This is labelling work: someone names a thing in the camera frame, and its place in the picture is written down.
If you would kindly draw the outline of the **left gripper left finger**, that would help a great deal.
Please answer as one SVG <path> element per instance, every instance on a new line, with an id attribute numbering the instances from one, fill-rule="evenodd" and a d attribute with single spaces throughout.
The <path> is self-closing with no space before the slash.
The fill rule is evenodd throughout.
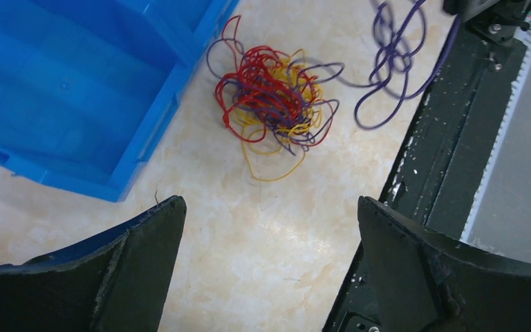
<path id="1" fill-rule="evenodd" d="M 0 331 L 157 331 L 186 214 L 172 196 L 71 246 L 0 265 Z"/>

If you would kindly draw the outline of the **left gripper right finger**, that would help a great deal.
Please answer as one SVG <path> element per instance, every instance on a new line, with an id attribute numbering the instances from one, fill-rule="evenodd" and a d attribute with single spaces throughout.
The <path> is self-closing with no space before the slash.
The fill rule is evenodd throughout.
<path id="1" fill-rule="evenodd" d="M 531 263 L 431 230 L 367 196 L 357 217 L 384 331 L 531 331 Z"/>

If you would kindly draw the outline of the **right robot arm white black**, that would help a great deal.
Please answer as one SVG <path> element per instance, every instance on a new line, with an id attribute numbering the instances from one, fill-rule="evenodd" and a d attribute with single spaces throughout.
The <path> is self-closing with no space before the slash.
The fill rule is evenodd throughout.
<path id="1" fill-rule="evenodd" d="M 508 46 L 519 33 L 531 31 L 531 1 L 443 1 L 442 9 L 460 17 L 481 39 Z"/>

